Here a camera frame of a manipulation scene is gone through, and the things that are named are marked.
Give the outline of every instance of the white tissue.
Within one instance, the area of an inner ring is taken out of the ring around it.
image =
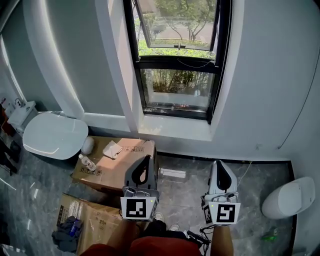
[[[117,143],[115,143],[113,140],[109,142],[108,145],[105,146],[103,149],[103,154],[111,159],[116,159],[118,156],[118,153],[122,150],[122,147],[119,146]]]

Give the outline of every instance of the open cardboard box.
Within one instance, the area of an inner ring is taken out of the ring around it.
[[[91,245],[106,244],[122,220],[119,209],[62,194],[53,230],[56,231],[57,225],[64,223],[69,216],[83,221],[77,255],[82,254]]]
[[[122,188],[126,185],[126,172],[135,169],[138,166],[137,162],[146,155],[152,157],[154,175],[157,180],[159,164],[154,141],[98,136],[92,136],[92,138],[94,148],[92,153],[87,156],[96,164],[96,170],[90,171],[78,159],[72,174],[75,181],[84,183],[101,192],[116,192],[116,194],[121,195]],[[110,141],[114,141],[122,147],[122,151],[116,159],[111,159],[103,154],[103,149]]]

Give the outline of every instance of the white bottle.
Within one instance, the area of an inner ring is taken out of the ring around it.
[[[87,156],[79,154],[81,163],[83,163],[90,171],[94,171],[97,167],[94,162],[92,162]]]

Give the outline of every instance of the white shoe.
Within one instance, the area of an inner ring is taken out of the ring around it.
[[[180,227],[177,224],[173,224],[170,228],[170,231],[180,231]]]
[[[160,212],[160,211],[157,211],[155,214],[154,214],[154,217],[153,217],[156,221],[162,221],[163,223],[165,222],[165,217],[164,215]]]

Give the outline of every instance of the person's arm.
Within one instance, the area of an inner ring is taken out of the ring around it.
[[[234,246],[228,226],[216,226],[213,229],[210,256],[234,256]]]
[[[106,245],[114,248],[118,255],[126,255],[133,240],[139,237],[140,229],[137,225],[141,227],[141,222],[123,219]]]

